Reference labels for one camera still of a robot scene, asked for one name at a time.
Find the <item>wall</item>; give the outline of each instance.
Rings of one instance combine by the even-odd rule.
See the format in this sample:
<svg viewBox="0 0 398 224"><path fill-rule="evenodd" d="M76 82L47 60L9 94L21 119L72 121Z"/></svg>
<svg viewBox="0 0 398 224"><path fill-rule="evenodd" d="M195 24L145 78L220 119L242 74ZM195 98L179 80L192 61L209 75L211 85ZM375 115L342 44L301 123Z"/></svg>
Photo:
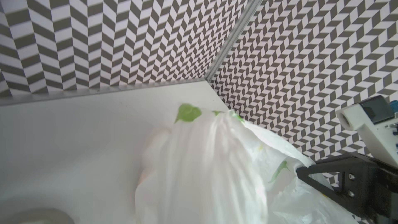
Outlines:
<svg viewBox="0 0 398 224"><path fill-rule="evenodd" d="M134 223L143 144L179 104L227 111L207 82L0 107L0 220L55 207L75 223Z"/></svg>
<svg viewBox="0 0 398 224"><path fill-rule="evenodd" d="M336 110L398 99L397 0L263 0L212 87L314 160L369 154Z"/></svg>
<svg viewBox="0 0 398 224"><path fill-rule="evenodd" d="M0 97L200 78L248 0L0 0Z"/></svg>

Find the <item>blue component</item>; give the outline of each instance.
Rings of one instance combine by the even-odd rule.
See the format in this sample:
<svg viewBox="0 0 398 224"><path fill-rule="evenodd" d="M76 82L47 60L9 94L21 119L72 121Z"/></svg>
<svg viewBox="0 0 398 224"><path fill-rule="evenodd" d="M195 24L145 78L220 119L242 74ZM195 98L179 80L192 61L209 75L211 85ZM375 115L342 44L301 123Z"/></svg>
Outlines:
<svg viewBox="0 0 398 224"><path fill-rule="evenodd" d="M398 112L398 101L391 101L390 107L393 110L393 112Z"/></svg>

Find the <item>translucent plastic bag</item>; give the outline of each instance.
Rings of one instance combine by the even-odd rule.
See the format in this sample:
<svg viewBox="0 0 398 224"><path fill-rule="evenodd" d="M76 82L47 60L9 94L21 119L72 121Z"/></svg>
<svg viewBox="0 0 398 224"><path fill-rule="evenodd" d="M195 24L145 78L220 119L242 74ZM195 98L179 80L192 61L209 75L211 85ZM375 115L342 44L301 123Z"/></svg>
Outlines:
<svg viewBox="0 0 398 224"><path fill-rule="evenodd" d="M136 190L141 224L355 224L296 176L312 160L275 133L226 113L181 105L153 137Z"/></svg>

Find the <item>black and white patterned wall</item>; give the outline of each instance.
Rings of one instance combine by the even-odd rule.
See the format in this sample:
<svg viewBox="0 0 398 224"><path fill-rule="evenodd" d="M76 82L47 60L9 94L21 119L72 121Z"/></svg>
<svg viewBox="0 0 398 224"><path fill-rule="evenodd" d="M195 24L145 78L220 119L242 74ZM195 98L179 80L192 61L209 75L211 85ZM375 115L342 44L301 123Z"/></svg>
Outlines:
<svg viewBox="0 0 398 224"><path fill-rule="evenodd" d="M248 0L1 0L0 97L200 78Z"/></svg>
<svg viewBox="0 0 398 224"><path fill-rule="evenodd" d="M336 110L398 99L398 0L263 0L211 84L314 160L369 154Z"/></svg>

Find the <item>herringbone pattern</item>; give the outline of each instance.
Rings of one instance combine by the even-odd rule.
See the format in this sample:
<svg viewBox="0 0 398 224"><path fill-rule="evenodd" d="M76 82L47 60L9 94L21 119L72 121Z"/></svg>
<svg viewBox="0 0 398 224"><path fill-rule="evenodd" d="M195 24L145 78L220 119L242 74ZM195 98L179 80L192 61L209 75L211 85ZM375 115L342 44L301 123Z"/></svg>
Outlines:
<svg viewBox="0 0 398 224"><path fill-rule="evenodd" d="M314 160L369 154L336 110L398 99L398 0L263 0L212 87Z"/></svg>
<svg viewBox="0 0 398 224"><path fill-rule="evenodd" d="M202 77L248 0L1 0L0 96Z"/></svg>

